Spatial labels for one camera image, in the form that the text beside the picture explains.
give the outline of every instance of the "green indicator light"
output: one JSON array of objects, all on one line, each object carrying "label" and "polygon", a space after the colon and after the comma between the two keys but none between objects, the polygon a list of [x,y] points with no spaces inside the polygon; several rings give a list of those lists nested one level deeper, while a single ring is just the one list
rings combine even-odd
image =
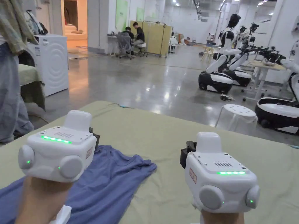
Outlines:
[{"label": "green indicator light", "polygon": [[64,142],[64,143],[72,144],[72,142],[67,141],[67,140],[56,139],[56,138],[52,138],[52,137],[48,137],[48,136],[41,136],[41,137],[43,139],[47,139],[47,140],[51,140],[51,141],[55,141],[55,142]]},{"label": "green indicator light", "polygon": [[240,172],[217,172],[217,174],[220,175],[237,175],[237,174],[246,174],[244,171]]}]

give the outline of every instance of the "blue t-shirt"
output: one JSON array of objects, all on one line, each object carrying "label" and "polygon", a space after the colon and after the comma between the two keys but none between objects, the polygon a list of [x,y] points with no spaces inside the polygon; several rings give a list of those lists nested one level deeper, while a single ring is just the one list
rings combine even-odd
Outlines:
[{"label": "blue t-shirt", "polygon": [[[99,146],[90,166],[69,191],[68,224],[116,224],[139,185],[157,168],[139,155],[127,157],[110,145]],[[21,199],[21,178],[0,190],[0,222],[13,224]]]}]

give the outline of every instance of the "white controller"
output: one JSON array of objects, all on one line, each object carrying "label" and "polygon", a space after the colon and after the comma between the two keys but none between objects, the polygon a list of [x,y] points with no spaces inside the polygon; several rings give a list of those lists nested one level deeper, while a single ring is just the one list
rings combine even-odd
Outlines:
[{"label": "white controller", "polygon": [[199,210],[242,213],[256,208],[259,201],[256,175],[222,152],[221,140],[216,133],[197,134],[196,151],[187,156],[185,180],[193,194],[192,204]]},{"label": "white controller", "polygon": [[[89,132],[92,116],[70,111],[63,126],[56,126],[28,137],[19,150],[18,162],[24,174],[57,182],[74,182],[91,164],[97,138]],[[66,224],[71,207],[63,206],[55,221]]]}]

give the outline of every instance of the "red label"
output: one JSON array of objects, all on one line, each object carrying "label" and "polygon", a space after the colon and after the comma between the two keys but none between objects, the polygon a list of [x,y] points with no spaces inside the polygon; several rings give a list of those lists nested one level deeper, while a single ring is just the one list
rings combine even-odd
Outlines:
[{"label": "red label", "polygon": [[189,170],[189,174],[190,174],[190,177],[192,178],[192,180],[194,181],[194,183],[196,183],[197,176],[195,175],[195,173],[193,172],[193,170],[191,168]]},{"label": "red label", "polygon": [[86,159],[91,155],[91,153],[92,153],[92,147],[87,151]]}]

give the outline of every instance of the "hand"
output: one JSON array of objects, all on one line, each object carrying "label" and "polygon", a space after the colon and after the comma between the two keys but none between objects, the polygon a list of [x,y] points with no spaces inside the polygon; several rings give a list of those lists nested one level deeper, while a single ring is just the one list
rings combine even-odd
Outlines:
[{"label": "hand", "polygon": [[72,185],[26,177],[16,223],[49,224],[65,204]]},{"label": "hand", "polygon": [[202,210],[205,224],[244,224],[243,213],[215,214]]}]

